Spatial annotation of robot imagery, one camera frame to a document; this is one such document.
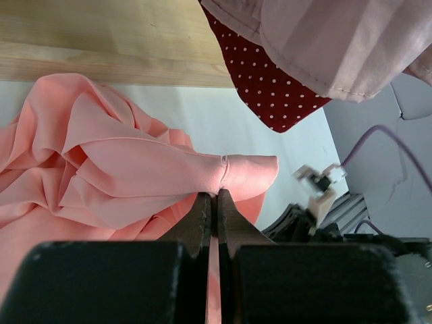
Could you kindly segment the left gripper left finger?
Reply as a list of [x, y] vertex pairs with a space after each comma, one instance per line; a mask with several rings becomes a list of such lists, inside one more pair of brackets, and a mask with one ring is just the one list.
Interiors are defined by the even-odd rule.
[[15, 276], [16, 323], [204, 323], [211, 198], [155, 241], [43, 242]]

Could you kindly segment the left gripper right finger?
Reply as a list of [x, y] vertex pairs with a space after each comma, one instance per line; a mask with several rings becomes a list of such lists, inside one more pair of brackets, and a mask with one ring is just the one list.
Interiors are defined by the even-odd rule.
[[406, 248], [386, 235], [294, 239], [276, 244], [217, 197], [223, 323], [417, 323], [397, 257]]

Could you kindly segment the salmon pink skirt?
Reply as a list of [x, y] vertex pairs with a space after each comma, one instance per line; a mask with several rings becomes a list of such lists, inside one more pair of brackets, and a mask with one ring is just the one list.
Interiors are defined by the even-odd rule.
[[[254, 223], [279, 171], [274, 156], [208, 155], [122, 93], [78, 74], [36, 81], [1, 129], [1, 322], [15, 321], [15, 276], [43, 242], [155, 241], [198, 194], [229, 191]], [[209, 242], [204, 323], [221, 323]]]

